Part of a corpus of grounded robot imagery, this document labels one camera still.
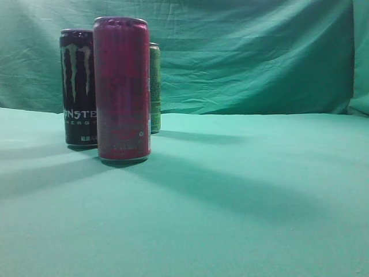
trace green fabric backdrop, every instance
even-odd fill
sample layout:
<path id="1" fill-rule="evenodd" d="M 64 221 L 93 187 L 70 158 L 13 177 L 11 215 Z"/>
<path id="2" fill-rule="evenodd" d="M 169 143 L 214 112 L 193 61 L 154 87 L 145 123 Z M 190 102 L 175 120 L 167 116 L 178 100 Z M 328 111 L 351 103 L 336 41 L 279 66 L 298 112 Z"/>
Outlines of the green fabric backdrop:
<path id="1" fill-rule="evenodd" d="M 355 95 L 354 111 L 369 115 L 369 1 L 354 0 Z"/>
<path id="2" fill-rule="evenodd" d="M 0 106 L 62 111 L 59 31 L 141 17 L 163 51 L 163 112 L 344 113 L 351 0 L 1 0 Z"/>

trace can top rim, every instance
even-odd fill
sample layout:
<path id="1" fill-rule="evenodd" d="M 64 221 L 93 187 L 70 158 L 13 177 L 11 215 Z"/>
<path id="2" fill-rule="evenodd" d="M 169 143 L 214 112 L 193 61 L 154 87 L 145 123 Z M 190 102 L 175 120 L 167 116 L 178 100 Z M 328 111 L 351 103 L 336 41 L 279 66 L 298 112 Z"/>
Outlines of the can top rim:
<path id="1" fill-rule="evenodd" d="M 120 20 L 133 20 L 136 22 L 140 22 L 140 23 L 144 23 L 144 24 L 148 24 L 145 20 L 140 19 L 140 18 L 133 18 L 133 17 L 122 17 L 122 16 L 100 16 L 98 18 L 95 19 L 95 22 L 99 21 L 99 20 L 108 20 L 108 19 L 120 19 Z"/>
<path id="2" fill-rule="evenodd" d="M 63 29 L 60 33 L 69 33 L 69 32 L 85 32 L 85 33 L 92 33 L 92 30 L 88 29 Z"/>

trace energy drink can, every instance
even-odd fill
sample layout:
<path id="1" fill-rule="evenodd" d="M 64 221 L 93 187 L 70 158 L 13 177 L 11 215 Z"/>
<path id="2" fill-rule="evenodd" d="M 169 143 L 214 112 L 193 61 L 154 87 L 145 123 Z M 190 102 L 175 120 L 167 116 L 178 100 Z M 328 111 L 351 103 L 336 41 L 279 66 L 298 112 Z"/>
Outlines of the energy drink can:
<path id="1" fill-rule="evenodd" d="M 156 43 L 150 43 L 150 94 L 151 133 L 154 134 L 161 128 L 160 49 Z"/>
<path id="2" fill-rule="evenodd" d="M 91 30 L 61 31 L 62 89 L 66 143 L 70 147 L 97 144 L 97 114 Z"/>
<path id="3" fill-rule="evenodd" d="M 93 37 L 99 156 L 103 162 L 144 161 L 151 151 L 148 24 L 100 17 Z"/>

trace can bottom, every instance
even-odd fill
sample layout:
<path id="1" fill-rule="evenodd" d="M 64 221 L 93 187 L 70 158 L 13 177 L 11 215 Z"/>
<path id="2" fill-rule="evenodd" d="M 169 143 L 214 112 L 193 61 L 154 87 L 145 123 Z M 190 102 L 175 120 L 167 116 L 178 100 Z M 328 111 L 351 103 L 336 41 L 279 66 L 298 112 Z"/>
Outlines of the can bottom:
<path id="1" fill-rule="evenodd" d="M 134 164 L 134 163 L 142 163 L 148 159 L 149 155 L 135 158 L 135 159 L 125 159 L 125 160 L 116 160 L 116 159 L 106 159 L 100 157 L 102 163 L 105 164 Z"/>
<path id="2" fill-rule="evenodd" d="M 90 148 L 97 147 L 97 144 L 79 145 L 79 144 L 69 144 L 69 143 L 67 143 L 67 147 L 70 148 L 70 149 L 90 149 Z"/>

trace monster energy can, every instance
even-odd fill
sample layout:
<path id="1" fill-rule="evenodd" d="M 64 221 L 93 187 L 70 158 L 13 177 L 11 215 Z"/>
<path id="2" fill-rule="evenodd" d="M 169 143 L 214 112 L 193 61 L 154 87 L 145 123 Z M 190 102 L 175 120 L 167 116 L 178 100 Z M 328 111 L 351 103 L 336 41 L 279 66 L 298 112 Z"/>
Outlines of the monster energy can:
<path id="1" fill-rule="evenodd" d="M 151 133 L 154 134 L 161 127 L 160 49 L 156 43 L 150 43 L 150 94 Z"/>
<path id="2" fill-rule="evenodd" d="M 66 143 L 91 147 L 97 144 L 92 31 L 62 30 L 60 49 Z"/>

